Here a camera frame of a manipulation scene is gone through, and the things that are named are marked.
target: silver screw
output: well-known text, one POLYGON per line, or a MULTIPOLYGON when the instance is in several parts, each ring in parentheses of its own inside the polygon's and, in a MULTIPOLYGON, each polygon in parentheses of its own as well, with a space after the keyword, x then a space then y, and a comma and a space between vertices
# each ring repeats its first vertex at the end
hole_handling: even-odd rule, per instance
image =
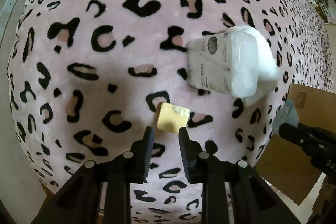
POLYGON ((248 166, 247 162, 244 160, 238 161, 238 166, 241 168, 246 168, 248 166))
POLYGON ((209 157, 209 153, 207 153, 207 152, 201 152, 201 153, 199 154, 199 157, 200 157, 201 159, 207 159, 207 158, 209 157))
POLYGON ((127 151, 123 155, 125 159, 130 159, 134 156, 134 154, 131 151, 127 151))
POLYGON ((91 167, 94 167, 95 162, 93 160, 88 160, 84 163, 84 165, 86 168, 91 168, 91 167))

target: yellow sponge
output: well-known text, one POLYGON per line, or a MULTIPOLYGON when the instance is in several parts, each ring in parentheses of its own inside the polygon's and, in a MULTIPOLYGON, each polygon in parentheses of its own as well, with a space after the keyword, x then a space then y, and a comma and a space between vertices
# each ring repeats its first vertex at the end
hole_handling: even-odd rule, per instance
POLYGON ((161 105, 157 128, 169 133, 179 133, 181 127, 185 127, 189 120, 190 110, 168 103, 161 105))

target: cardboard box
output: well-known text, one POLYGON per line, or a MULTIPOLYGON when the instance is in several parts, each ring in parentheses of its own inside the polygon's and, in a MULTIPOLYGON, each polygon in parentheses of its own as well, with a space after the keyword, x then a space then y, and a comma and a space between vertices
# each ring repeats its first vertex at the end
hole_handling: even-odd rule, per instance
MULTIPOLYGON (((300 123, 336 133, 336 94, 291 84, 288 98, 295 102, 300 123)), ((301 147, 274 134, 255 169, 300 205, 321 175, 310 159, 301 147)))

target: beige floor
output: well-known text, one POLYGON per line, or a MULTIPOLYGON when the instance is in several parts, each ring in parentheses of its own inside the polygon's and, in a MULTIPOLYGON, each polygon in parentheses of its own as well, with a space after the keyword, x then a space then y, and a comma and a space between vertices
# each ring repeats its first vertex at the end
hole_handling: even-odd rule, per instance
MULTIPOLYGON (((0 0, 0 10, 5 2, 6 0, 0 0)), ((43 198, 38 179, 28 167, 25 155, 15 138, 9 111, 6 66, 9 53, 15 42, 14 31, 19 16, 24 10, 24 3, 25 0, 18 0, 16 3, 0 48, 0 132, 2 132, 0 135, 0 169, 7 170, 7 172, 0 172, 0 184, 6 185, 6 187, 0 187, 0 199, 13 215, 17 224, 30 223, 43 198)), ((333 56, 336 57, 336 26, 328 26, 327 29, 333 46, 333 56)), ((322 178, 319 179, 309 196, 300 206, 295 205, 288 197, 279 193, 279 196, 301 223, 306 223, 312 213, 312 205, 318 195, 322 180, 322 178)))

